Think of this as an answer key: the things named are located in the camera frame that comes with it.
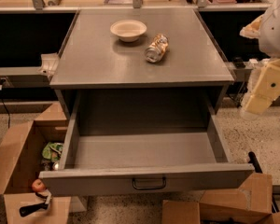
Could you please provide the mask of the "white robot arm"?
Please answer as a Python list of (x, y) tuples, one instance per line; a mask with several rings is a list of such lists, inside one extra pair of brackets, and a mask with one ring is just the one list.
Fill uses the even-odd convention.
[(256, 119), (280, 96), (280, 0), (274, 0), (240, 35), (256, 38), (259, 50), (270, 57), (252, 70), (241, 102), (241, 116)]

